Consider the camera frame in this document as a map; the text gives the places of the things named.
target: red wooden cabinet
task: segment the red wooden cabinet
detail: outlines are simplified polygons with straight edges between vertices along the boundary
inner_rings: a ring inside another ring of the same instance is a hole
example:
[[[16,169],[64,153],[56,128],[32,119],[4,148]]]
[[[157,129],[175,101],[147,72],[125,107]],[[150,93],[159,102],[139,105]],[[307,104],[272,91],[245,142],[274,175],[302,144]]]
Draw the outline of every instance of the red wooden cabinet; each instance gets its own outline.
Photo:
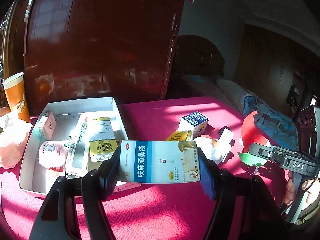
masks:
[[[34,0],[26,28],[29,110],[113,96],[162,99],[184,0]]]

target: white plastic bag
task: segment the white plastic bag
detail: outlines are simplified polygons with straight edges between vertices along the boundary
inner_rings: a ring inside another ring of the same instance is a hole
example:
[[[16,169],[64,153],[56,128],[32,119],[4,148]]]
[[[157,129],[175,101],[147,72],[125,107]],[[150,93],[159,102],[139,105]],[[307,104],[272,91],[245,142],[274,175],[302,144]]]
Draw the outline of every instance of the white plastic bag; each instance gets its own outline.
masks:
[[[0,127],[4,130],[0,133],[0,167],[11,169],[22,158],[32,124],[11,112],[0,117]]]

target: pink tablecloth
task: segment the pink tablecloth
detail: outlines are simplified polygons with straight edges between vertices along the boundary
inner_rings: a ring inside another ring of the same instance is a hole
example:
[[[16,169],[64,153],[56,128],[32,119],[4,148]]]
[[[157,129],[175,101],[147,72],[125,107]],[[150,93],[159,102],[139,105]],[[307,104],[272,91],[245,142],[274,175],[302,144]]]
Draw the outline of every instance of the pink tablecloth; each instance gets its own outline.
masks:
[[[225,164],[219,165],[234,175],[249,178],[247,166],[237,152],[242,151],[243,116],[214,98],[183,98],[122,105],[119,107],[130,139],[164,140],[178,128],[180,118],[200,111],[209,118],[204,134],[218,138],[218,130],[227,125],[234,132],[235,144]],[[21,161],[14,169],[0,168],[2,205],[7,222],[21,238],[28,239],[33,222],[43,200],[33,198],[19,189]],[[268,162],[260,168],[269,190],[279,204],[285,191],[285,174]],[[77,213],[82,239],[90,239],[81,199],[77,199]],[[201,239],[210,221],[215,202],[203,192],[199,182],[172,185],[142,185],[117,192],[103,203],[117,239],[195,240]],[[230,239],[235,239],[240,220],[234,218]]]

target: orange paper cup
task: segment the orange paper cup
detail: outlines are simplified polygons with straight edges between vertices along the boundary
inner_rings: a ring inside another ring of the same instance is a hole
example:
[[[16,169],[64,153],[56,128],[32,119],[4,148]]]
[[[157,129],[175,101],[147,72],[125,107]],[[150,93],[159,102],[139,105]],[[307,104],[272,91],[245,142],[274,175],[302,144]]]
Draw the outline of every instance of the orange paper cup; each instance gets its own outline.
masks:
[[[30,122],[26,94],[24,92],[23,72],[8,77],[2,84],[11,111],[18,112],[19,119]]]

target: pink box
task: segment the pink box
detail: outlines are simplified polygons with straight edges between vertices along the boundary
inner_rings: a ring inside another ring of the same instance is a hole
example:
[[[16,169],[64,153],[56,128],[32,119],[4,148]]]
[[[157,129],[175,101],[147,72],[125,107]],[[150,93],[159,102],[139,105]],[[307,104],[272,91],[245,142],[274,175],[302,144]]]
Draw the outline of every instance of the pink box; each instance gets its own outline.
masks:
[[[56,120],[51,111],[45,111],[38,123],[39,132],[47,139],[51,140],[54,129],[56,128]]]

